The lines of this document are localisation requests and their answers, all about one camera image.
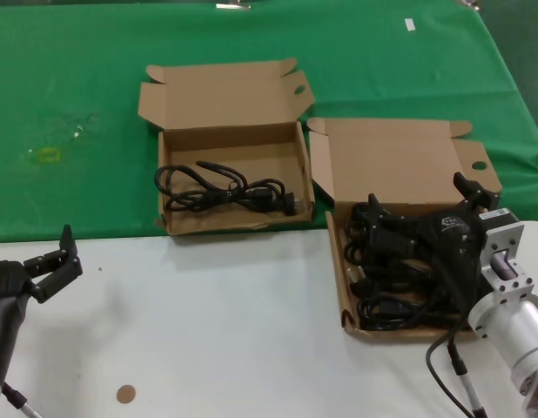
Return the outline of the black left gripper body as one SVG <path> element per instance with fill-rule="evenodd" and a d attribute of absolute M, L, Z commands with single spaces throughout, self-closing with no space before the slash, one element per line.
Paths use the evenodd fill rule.
<path fill-rule="evenodd" d="M 26 263 L 0 261 L 0 380 L 4 380 L 30 298 L 31 274 Z"/>

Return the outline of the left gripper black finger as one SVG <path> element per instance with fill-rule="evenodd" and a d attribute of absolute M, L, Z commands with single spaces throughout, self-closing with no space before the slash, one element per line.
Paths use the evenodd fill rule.
<path fill-rule="evenodd" d="M 58 250 L 26 260 L 23 265 L 30 276 L 29 294 L 39 304 L 45 303 L 81 276 L 83 268 L 71 226 L 64 226 Z"/>

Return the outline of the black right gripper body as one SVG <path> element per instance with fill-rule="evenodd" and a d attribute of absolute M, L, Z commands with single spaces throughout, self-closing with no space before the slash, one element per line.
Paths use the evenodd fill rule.
<path fill-rule="evenodd" d="M 458 204 L 424 213 L 418 218 L 418 235 L 466 319 L 483 295 L 480 255 L 484 238 L 476 208 Z"/>

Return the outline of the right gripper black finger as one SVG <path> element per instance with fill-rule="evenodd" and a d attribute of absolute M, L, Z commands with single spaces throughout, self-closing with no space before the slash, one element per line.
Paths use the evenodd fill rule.
<path fill-rule="evenodd" d="M 462 196 L 457 209 L 468 212 L 491 212 L 498 208 L 500 196 L 497 192 L 485 189 L 479 182 L 467 179 L 461 172 L 456 172 L 453 184 Z"/>
<path fill-rule="evenodd" d="M 415 217 L 391 214 L 373 193 L 368 195 L 367 203 L 367 257 L 370 260 L 425 257 Z"/>

